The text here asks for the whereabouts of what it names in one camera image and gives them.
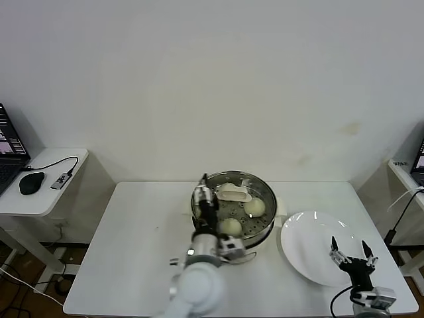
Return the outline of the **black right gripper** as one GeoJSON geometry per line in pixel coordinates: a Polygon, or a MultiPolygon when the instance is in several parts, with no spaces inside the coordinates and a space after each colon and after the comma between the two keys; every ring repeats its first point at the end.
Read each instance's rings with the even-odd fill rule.
{"type": "Polygon", "coordinates": [[[348,274],[355,293],[371,292],[374,289],[370,275],[375,271],[378,257],[374,256],[372,249],[364,240],[362,240],[362,249],[366,259],[346,256],[339,250],[336,238],[334,236],[331,238],[329,256],[343,272],[348,274]]]}

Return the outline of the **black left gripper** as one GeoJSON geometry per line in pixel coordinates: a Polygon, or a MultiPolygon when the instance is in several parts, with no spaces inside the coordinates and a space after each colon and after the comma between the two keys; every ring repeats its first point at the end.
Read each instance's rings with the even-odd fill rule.
{"type": "Polygon", "coordinates": [[[215,189],[211,189],[213,203],[209,203],[209,187],[207,185],[207,174],[203,174],[198,185],[193,191],[195,206],[199,206],[201,214],[198,219],[197,231],[201,234],[218,235],[219,199],[215,189]]]}

